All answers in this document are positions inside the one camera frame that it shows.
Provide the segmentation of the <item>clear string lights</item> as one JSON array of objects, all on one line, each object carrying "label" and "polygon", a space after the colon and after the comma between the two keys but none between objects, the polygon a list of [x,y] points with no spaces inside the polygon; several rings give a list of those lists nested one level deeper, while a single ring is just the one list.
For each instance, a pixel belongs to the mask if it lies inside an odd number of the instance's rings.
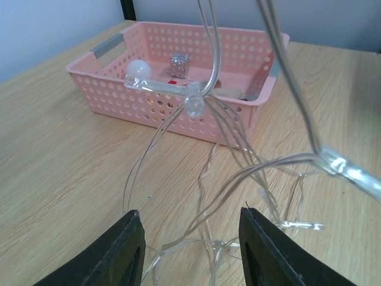
[{"label": "clear string lights", "polygon": [[[213,1],[218,24],[223,27],[264,29],[253,1]],[[305,92],[322,143],[339,151],[380,178],[380,1],[274,1],[280,24],[290,34],[292,68]],[[196,24],[196,1],[134,1],[138,20]],[[260,113],[252,146],[262,158],[275,158],[310,150],[302,115],[297,111],[281,77],[274,94]],[[207,191],[213,195],[238,170],[228,147],[220,147],[207,173]],[[268,182],[284,215],[321,219],[326,230],[315,234],[290,231],[291,237],[319,259],[358,285],[380,285],[380,204],[360,194],[354,186],[329,178],[320,171],[303,184],[304,202],[286,197],[292,175],[270,169]],[[238,205],[250,199],[269,214],[257,193],[259,185],[243,182],[238,197],[227,202],[210,219],[215,235],[230,238],[236,232]],[[206,285],[206,278],[185,270],[170,272],[158,265],[157,285]],[[152,273],[143,285],[155,285]]]}]

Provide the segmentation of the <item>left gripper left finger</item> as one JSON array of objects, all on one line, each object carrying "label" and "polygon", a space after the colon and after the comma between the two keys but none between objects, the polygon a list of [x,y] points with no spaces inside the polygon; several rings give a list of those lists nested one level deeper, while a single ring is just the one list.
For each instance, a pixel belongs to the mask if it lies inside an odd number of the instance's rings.
[{"label": "left gripper left finger", "polygon": [[144,258],[145,230],[131,210],[36,285],[141,285]]}]

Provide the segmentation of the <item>pink plastic basket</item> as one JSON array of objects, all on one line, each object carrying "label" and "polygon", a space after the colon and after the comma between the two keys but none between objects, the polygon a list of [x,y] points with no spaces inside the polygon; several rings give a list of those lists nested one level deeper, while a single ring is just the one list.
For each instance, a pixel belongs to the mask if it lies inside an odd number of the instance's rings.
[{"label": "pink plastic basket", "polygon": [[[182,112],[170,132],[234,148],[253,134],[259,110],[280,73],[266,33],[260,30],[138,22],[116,33],[67,66],[93,112],[158,127],[183,102],[159,88],[135,90],[124,79],[138,63],[151,79],[175,91],[208,80],[213,64],[208,37],[218,34],[221,64],[205,114],[197,119]],[[216,101],[225,106],[220,108]]]}]

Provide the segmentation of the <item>white ball ornament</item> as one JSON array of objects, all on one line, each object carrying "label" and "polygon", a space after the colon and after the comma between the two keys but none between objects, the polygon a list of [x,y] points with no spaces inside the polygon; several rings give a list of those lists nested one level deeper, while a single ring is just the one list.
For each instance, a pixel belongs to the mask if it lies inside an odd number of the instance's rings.
[{"label": "white ball ornament", "polygon": [[144,60],[137,59],[131,61],[126,67],[126,75],[142,79],[152,78],[152,68]]}]

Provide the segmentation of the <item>silver gift box ornament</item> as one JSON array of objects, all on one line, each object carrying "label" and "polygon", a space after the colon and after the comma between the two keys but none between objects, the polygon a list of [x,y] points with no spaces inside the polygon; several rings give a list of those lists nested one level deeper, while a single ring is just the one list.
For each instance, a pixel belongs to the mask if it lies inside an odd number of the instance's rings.
[{"label": "silver gift box ornament", "polygon": [[185,79],[189,72],[189,55],[174,53],[170,57],[169,74]]}]

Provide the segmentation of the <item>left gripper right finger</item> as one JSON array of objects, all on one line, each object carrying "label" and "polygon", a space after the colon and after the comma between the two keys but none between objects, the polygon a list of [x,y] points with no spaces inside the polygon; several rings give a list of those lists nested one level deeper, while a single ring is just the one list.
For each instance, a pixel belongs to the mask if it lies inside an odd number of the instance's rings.
[{"label": "left gripper right finger", "polygon": [[353,285],[306,252],[255,208],[241,208],[239,244],[246,285]]}]

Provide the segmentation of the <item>burlap bow ornament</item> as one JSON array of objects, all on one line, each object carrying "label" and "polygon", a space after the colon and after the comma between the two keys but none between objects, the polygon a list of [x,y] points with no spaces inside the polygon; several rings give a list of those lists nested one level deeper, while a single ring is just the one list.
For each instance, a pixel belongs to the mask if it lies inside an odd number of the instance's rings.
[{"label": "burlap bow ornament", "polygon": [[238,88],[229,88],[224,87],[221,83],[221,80],[217,79],[213,89],[212,94],[220,97],[225,98],[232,98],[236,100],[243,100],[243,101],[255,101],[258,99],[259,94],[244,94],[240,89]]}]

